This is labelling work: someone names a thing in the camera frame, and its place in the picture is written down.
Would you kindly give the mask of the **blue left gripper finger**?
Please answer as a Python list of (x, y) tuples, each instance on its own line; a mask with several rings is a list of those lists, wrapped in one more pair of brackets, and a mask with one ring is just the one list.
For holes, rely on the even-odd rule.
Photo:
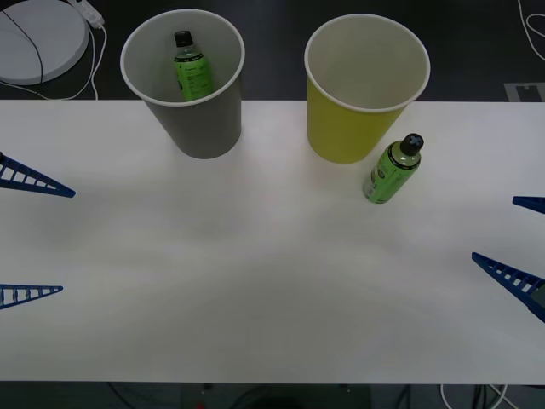
[(45, 174), (1, 153), (1, 176), (10, 170), (7, 179), (1, 178), (1, 188), (73, 198), (76, 192)]
[(60, 285), (0, 285), (0, 309), (49, 297), (63, 291)]

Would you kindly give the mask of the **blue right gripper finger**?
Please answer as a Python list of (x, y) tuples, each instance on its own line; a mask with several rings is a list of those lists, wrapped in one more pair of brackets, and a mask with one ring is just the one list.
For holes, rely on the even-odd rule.
[(544, 197), (514, 196), (512, 199), (512, 203), (528, 210), (533, 210), (535, 212), (545, 214)]
[(472, 260), (544, 322), (544, 279), (476, 252)]

